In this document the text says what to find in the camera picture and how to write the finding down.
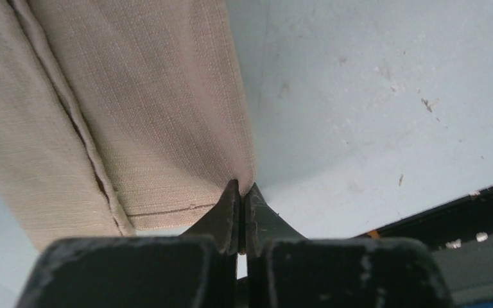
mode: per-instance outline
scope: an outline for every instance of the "brown fabric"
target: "brown fabric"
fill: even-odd
[[[35,246],[191,224],[230,179],[248,191],[252,136],[223,0],[9,2],[0,195]]]

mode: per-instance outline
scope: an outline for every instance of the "beige cloth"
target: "beige cloth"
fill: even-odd
[[[37,248],[191,224],[230,179],[248,191],[227,18],[223,0],[0,0],[0,195]]]

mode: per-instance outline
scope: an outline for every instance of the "cloth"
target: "cloth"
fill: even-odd
[[[246,112],[222,0],[0,0],[0,195],[37,248],[246,193]]]

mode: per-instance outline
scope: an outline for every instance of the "white surface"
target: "white surface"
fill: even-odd
[[[493,0],[227,2],[257,181],[297,230],[352,236],[493,185]],[[0,202],[0,307],[36,255]]]

